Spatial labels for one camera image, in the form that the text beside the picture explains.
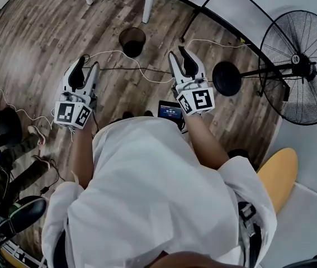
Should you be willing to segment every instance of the shoe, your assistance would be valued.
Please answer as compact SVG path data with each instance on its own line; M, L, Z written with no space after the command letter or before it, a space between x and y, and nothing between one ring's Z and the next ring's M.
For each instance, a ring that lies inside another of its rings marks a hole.
M31 158L34 160L34 161L40 161L40 162L44 162L47 166L48 166L48 169L50 169L50 162L48 161L48 158L46 157L40 157L38 155L32 155Z
M133 118L134 115L131 112L125 111L124 114L122 115L122 119L128 119L128 118Z
M153 117L153 113L150 110L145 111L145 113L143 113L143 116L152 116Z
M28 132L30 134L35 134L39 137L38 145L44 145L45 144L45 136L39 131L39 129L34 125L28 126Z

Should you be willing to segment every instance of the floor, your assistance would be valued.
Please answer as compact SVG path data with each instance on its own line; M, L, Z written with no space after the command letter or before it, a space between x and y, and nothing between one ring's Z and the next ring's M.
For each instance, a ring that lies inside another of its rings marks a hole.
M94 0L88 6L84 0L10 0L0 11L0 88L8 102L25 109L31 117L43 115L49 121L50 111L61 92L61 78L68 66L82 54L120 49L119 34L127 27L139 27L146 33L143 53L137 58L142 67L168 70L169 51L178 52L178 38L192 13L192 8L178 0L154 0L148 24L141 22L144 0ZM241 45L230 32L204 15L199 15L187 33L186 40L214 39L224 45ZM234 63L243 72L257 68L258 58L248 48L232 49L209 42L194 41L190 50L204 62L207 77L222 60ZM93 58L101 68L135 67L119 53L106 53ZM170 74L145 71L154 80L168 80ZM138 70L105 70L100 73L96 117L102 128L120 117L124 111L135 115L150 109L155 114L159 100L174 101L171 83L155 84L142 78ZM252 163L259 165L268 148L277 114L265 97L256 96L258 79L244 79L240 92L223 97L215 92L215 110L204 115L205 122L227 150L246 149ZM6 103L0 93L0 109ZM24 112L18 112L24 134L31 124ZM71 146L68 129L41 118L33 122L47 135L42 155L56 160L61 175L67 176ZM31 164L30 156L16 162L14 174ZM21 197L39 195L40 189L56 180L51 169ZM50 198L59 180L44 195ZM27 252L41 257L40 232L44 218L20 233L15 241Z

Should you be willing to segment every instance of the buckle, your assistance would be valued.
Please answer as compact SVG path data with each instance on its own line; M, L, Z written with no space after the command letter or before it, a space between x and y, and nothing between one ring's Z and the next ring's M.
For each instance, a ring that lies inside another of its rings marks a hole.
M239 208L239 215L244 222L251 219L257 212L255 207L251 203L248 203L248 202L239 202L238 208Z

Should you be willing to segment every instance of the trash can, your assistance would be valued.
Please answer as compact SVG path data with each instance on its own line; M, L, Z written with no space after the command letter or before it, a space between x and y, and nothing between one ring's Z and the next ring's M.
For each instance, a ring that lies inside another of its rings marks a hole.
M127 28L120 34L119 41L124 53L130 58L135 58L142 52L146 35L141 29Z

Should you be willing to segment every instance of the strap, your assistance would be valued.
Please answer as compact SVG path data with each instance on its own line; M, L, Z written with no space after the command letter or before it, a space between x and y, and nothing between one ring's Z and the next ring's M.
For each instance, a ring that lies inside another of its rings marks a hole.
M67 256L65 253L65 238L66 232L62 231L58 242L56 243L54 255L53 255L53 266L54 268L68 268Z
M239 202L238 209L240 231L245 246L245 266L253 268L258 260L262 244L261 229L252 220L252 217L256 214L256 209L248 202Z

